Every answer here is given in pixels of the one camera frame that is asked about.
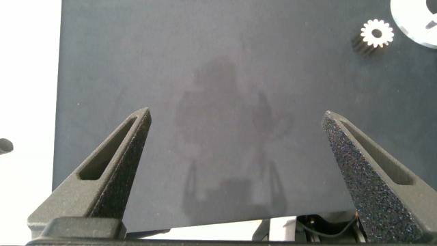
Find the gear teeth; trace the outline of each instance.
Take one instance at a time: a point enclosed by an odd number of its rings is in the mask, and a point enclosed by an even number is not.
[[[374,36],[372,33],[375,29],[381,32],[380,37]],[[390,27],[390,24],[378,19],[368,20],[361,28],[361,32],[352,39],[352,47],[357,53],[368,56],[376,49],[382,49],[389,45],[389,42],[393,41],[393,36],[393,28]]]

